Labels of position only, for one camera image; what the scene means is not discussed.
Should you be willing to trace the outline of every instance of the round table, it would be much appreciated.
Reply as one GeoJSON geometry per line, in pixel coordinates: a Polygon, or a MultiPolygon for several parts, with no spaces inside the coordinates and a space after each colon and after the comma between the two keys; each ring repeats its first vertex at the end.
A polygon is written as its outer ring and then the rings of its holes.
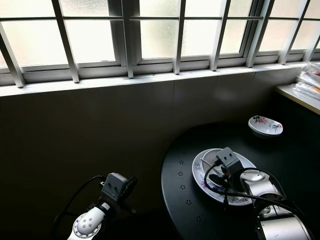
{"type": "Polygon", "coordinates": [[[215,148],[230,147],[257,168],[273,173],[288,198],[309,218],[316,219],[319,210],[306,196],[317,198],[319,192],[312,184],[320,182],[319,164],[311,157],[317,156],[318,150],[302,146],[303,142],[286,129],[279,137],[260,139],[245,123],[209,124],[179,136],[170,146],[161,172],[163,199],[179,234],[185,240],[258,239],[251,205],[229,206],[225,211],[223,204],[206,195],[194,180],[193,160],[200,152],[215,148]],[[301,169],[307,167],[306,174],[301,169]]]}

